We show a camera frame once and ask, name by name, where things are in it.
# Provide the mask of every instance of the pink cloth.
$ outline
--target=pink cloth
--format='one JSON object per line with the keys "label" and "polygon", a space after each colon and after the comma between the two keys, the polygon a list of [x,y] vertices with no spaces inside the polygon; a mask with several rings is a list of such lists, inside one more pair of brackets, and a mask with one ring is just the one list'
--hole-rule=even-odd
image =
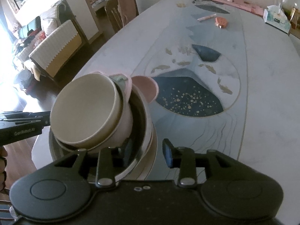
{"label": "pink cloth", "polygon": [[230,0],[230,1],[228,1],[228,0],[213,0],[213,1],[221,2],[221,3],[227,4],[227,5],[233,6],[233,7],[237,7],[237,8],[246,10],[250,13],[259,15],[259,16],[263,16],[263,13],[264,13],[263,8],[261,8],[257,5],[253,5],[248,2],[245,2],[244,0]]}
{"label": "pink cloth", "polygon": [[134,0],[118,0],[118,10],[121,15],[123,26],[127,25],[137,16]]}

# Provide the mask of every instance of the human hand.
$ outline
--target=human hand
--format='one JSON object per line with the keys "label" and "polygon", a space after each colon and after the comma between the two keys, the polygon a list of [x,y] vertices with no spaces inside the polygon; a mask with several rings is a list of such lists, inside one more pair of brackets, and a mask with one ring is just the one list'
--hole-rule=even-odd
{"label": "human hand", "polygon": [[4,190],[5,188],[5,180],[6,180],[6,172],[5,168],[7,165],[6,158],[7,157],[7,151],[2,146],[0,147],[0,191]]}

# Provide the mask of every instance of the clothes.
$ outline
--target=clothes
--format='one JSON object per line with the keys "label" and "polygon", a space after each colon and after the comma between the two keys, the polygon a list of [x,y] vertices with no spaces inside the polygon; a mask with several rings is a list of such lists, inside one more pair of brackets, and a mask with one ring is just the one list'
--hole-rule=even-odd
{"label": "clothes", "polygon": [[137,16],[134,0],[118,0],[118,11],[121,15],[123,26]]}

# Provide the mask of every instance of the blue curtain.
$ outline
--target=blue curtain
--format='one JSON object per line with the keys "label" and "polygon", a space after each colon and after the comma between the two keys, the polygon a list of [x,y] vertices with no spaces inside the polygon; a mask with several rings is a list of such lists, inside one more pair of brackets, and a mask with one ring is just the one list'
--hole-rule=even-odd
{"label": "blue curtain", "polygon": [[3,11],[3,7],[2,7],[1,2],[0,2],[0,26],[2,26],[2,28],[4,29],[4,31],[6,31],[6,33],[8,34],[11,43],[14,43],[14,41],[16,40],[16,37],[8,29],[7,22],[6,22],[6,19],[5,19],[5,15],[4,15],[4,11]]}

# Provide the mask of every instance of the screw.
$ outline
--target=screw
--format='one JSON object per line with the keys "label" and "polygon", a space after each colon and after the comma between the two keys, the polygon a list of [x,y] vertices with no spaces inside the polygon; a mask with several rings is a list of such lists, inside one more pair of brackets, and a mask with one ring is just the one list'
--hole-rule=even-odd
{"label": "screw", "polygon": [[141,187],[134,187],[134,189],[133,189],[134,191],[142,191],[143,189],[141,188]]}
{"label": "screw", "polygon": [[113,181],[110,178],[101,178],[98,180],[98,184],[101,186],[110,186]]}
{"label": "screw", "polygon": [[195,184],[195,180],[193,178],[182,178],[180,180],[180,184],[183,186],[192,186]]}

